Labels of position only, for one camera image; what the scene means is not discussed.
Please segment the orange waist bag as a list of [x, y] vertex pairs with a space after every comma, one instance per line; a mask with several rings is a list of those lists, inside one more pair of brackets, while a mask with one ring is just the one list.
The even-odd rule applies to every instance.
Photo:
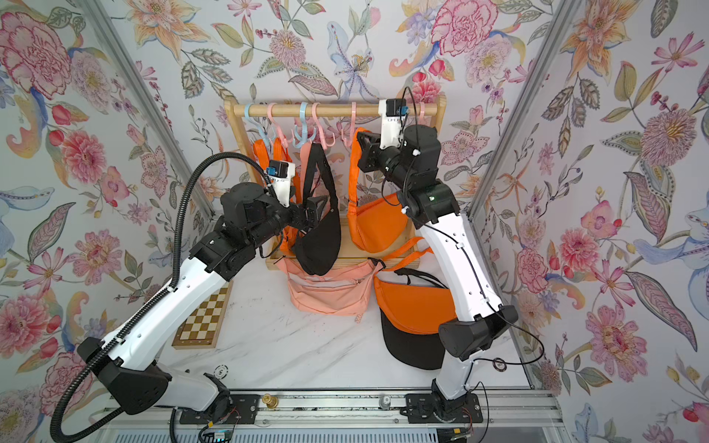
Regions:
[[386, 282], [378, 276], [374, 278], [381, 327], [387, 334], [432, 336], [438, 333], [439, 326], [456, 319], [451, 290], [435, 276], [409, 267], [411, 263], [432, 252], [429, 247], [409, 251], [422, 239], [421, 236], [415, 236], [381, 260], [371, 260], [376, 275], [382, 272], [396, 273], [428, 283], [427, 286], [416, 286]]
[[363, 127], [358, 127], [353, 135], [348, 175], [347, 221], [353, 243], [369, 253], [380, 253], [388, 249], [405, 231], [407, 218], [401, 212], [396, 195], [391, 194], [367, 204], [360, 204], [358, 198], [358, 162], [363, 157], [363, 150], [357, 136], [361, 133], [371, 135]]

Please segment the pink plastic hook right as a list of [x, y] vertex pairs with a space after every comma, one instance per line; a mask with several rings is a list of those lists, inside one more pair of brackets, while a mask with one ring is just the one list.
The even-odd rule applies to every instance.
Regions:
[[415, 117], [415, 123], [417, 125], [429, 126], [430, 118], [427, 117], [426, 110], [427, 105], [425, 103], [419, 103], [417, 105], [417, 116]]

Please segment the orange bag far left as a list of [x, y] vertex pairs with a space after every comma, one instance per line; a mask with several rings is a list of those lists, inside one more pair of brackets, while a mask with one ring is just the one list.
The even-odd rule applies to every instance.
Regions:
[[265, 173], [266, 185], [257, 198], [257, 209], [261, 210], [257, 223], [258, 254], [270, 258], [276, 252], [296, 256], [297, 249], [308, 228], [306, 208], [298, 200], [300, 178], [295, 171], [287, 149], [276, 140], [268, 153], [265, 140], [253, 145], [258, 166]]

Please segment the wooden hanging rack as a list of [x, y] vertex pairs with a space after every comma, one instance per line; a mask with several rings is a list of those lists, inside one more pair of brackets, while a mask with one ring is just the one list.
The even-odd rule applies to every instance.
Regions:
[[[298, 104], [277, 103], [273, 105], [273, 107], [269, 107], [267, 104], [249, 103], [244, 105], [238, 103], [234, 98], [227, 98], [223, 104], [223, 107], [225, 108], [225, 112], [234, 134], [234, 138], [236, 139], [236, 144], [239, 151], [251, 158], [255, 158], [256, 155], [252, 148], [252, 142], [247, 134], [247, 129], [244, 122], [244, 118], [246, 116], [291, 118], [308, 116], [311, 109], [315, 108], [317, 116], [323, 118], [355, 116], [377, 119], [380, 117], [378, 105], [367, 103], [355, 103], [353, 106], [332, 103], [308, 103], [305, 110], [301, 111]], [[358, 246], [352, 241], [345, 218], [341, 219], [340, 225], [343, 228], [342, 247], [338, 260], [334, 263], [334, 267], [336, 267], [336, 269], [359, 264], [367, 257], [365, 251], [358, 248]], [[392, 245], [380, 252], [374, 253], [372, 256], [374, 258], [384, 260], [389, 266], [394, 265], [400, 260], [403, 260], [406, 256], [419, 251], [419, 247], [412, 243], [413, 238], [415, 238], [415, 227], [413, 223], [409, 222], [406, 225], [404, 232], [393, 242]]]

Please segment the blue plastic hook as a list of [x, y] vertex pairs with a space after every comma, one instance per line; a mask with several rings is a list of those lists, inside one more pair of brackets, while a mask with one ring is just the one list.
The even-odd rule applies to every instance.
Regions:
[[297, 150], [304, 148], [315, 138], [315, 134], [309, 131], [308, 107], [309, 103], [300, 103], [299, 105], [297, 123], [293, 130], [293, 144]]
[[244, 118], [245, 118], [245, 120], [247, 120], [247, 122], [249, 122], [251, 125], [253, 125], [254, 127], [256, 127], [256, 131], [258, 132], [258, 135], [260, 136], [260, 141], [262, 141], [262, 142], [264, 143], [265, 147], [266, 147], [267, 149], [271, 149], [271, 147], [273, 146], [273, 144], [271, 143], [271, 139], [270, 139], [270, 137], [269, 137], [269, 135], [268, 135], [268, 131], [267, 131], [266, 128], [260, 123], [260, 121], [258, 121], [258, 119], [254, 118], [254, 117], [251, 115], [251, 113], [250, 113], [251, 106], [252, 106], [251, 103], [248, 103], [248, 104], [245, 105], [245, 107], [244, 107]]

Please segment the wooden chessboard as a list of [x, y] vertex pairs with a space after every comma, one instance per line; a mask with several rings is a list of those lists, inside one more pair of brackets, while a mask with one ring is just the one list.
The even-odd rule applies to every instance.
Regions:
[[232, 282], [225, 284], [188, 316], [175, 333], [171, 344], [174, 349], [216, 347], [229, 306], [232, 286]]

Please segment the aluminium corner post left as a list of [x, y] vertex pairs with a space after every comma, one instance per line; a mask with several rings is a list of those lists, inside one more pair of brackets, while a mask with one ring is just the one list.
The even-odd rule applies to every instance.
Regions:
[[97, 110], [129, 120], [129, 160], [140, 162], [142, 186], [153, 192], [129, 204], [130, 219], [171, 230], [194, 168], [225, 148], [193, 102], [208, 88], [225, 89], [230, 61], [208, 46], [193, 21], [199, 9], [185, 1], [128, 1], [117, 16], [101, 1], [78, 6], [106, 49], [72, 52], [73, 85]]

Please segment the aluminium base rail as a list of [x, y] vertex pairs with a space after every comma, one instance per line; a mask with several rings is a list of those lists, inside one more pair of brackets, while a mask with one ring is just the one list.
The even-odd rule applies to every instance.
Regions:
[[229, 417], [153, 408], [119, 417], [94, 442], [568, 442], [546, 391], [473, 390], [454, 418], [435, 417], [424, 391], [238, 391]]

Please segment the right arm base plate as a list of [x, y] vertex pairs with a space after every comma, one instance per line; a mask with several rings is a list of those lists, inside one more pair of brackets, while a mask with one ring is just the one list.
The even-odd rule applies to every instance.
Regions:
[[482, 424], [485, 421], [477, 396], [470, 392], [455, 400], [433, 392], [409, 393], [404, 396], [400, 414], [409, 424]]

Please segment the aluminium corner post right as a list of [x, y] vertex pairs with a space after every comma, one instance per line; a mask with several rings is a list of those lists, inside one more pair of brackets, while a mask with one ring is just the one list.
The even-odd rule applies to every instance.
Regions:
[[532, 106], [535, 104], [546, 75], [550, 70], [556, 53], [561, 48], [562, 39], [572, 27], [574, 15], [579, 9], [576, 1], [559, 1], [559, 8], [555, 16], [550, 20], [549, 31], [545, 36], [539, 53], [537, 62], [532, 72], [528, 75], [527, 81], [522, 87], [520, 96], [511, 109], [511, 116], [508, 124], [501, 133], [500, 141], [493, 151], [491, 160], [487, 164], [485, 175], [480, 182], [478, 191], [473, 198], [469, 210], [470, 219], [476, 217], [484, 207], [487, 195], [495, 182], [495, 176], [503, 163], [507, 151], [513, 144], [513, 140], [522, 128], [524, 120], [527, 118]]

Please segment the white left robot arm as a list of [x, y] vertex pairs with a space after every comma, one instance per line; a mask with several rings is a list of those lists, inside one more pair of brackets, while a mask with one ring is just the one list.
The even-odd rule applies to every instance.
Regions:
[[179, 277], [166, 284], [164, 294], [153, 295], [118, 332], [79, 347], [82, 358], [97, 358], [93, 374], [127, 415], [153, 406], [224, 415], [231, 393], [221, 380], [161, 365], [157, 354], [202, 302], [256, 258], [262, 245], [286, 227], [315, 227], [337, 207], [325, 196], [281, 202], [256, 183], [234, 186], [221, 203], [223, 216], [190, 250]]

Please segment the pink plastic hook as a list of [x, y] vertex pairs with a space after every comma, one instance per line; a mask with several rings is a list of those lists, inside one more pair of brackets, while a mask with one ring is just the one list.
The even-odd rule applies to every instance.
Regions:
[[419, 103], [417, 105], [417, 116], [415, 117], [415, 123], [417, 125], [429, 126], [430, 118], [427, 117], [426, 110], [427, 105], [425, 103]]
[[275, 105], [276, 103], [269, 103], [267, 105], [267, 118], [275, 131], [275, 138], [280, 141], [280, 144], [284, 149], [287, 149], [289, 146], [288, 139], [286, 138], [284, 131], [282, 131], [282, 128], [276, 122], [275, 116], [273, 114], [273, 109]]

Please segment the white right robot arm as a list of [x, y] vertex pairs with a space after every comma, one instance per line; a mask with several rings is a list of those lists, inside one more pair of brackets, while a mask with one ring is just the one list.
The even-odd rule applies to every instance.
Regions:
[[435, 128], [414, 125], [400, 138], [386, 140], [369, 131], [357, 134], [357, 167], [379, 171], [398, 188], [397, 198], [421, 232], [452, 291], [456, 318], [442, 325], [446, 350], [431, 396], [439, 415], [463, 407], [474, 365], [518, 320], [487, 280], [469, 241], [471, 228], [452, 190], [438, 179], [441, 144]]

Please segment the black waist bag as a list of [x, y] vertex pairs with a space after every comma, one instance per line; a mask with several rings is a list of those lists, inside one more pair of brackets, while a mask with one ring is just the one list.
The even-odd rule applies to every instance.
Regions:
[[[405, 277], [405, 284], [427, 286], [428, 283], [414, 277]], [[390, 355], [410, 367], [422, 370], [442, 368], [446, 350], [439, 337], [439, 332], [432, 336], [410, 336], [387, 334], [382, 332], [384, 343]]]
[[293, 251], [304, 272], [324, 276], [338, 258], [342, 229], [332, 169], [319, 143], [310, 145], [302, 197], [305, 226], [298, 229]]

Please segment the pink waist bag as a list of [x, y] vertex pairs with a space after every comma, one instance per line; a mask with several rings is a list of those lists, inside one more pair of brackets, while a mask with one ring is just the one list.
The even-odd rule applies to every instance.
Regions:
[[360, 322], [369, 307], [374, 278], [385, 269], [381, 260], [368, 258], [354, 266], [310, 275], [299, 263], [282, 258], [276, 266], [287, 280], [292, 304], [311, 314], [353, 317]]

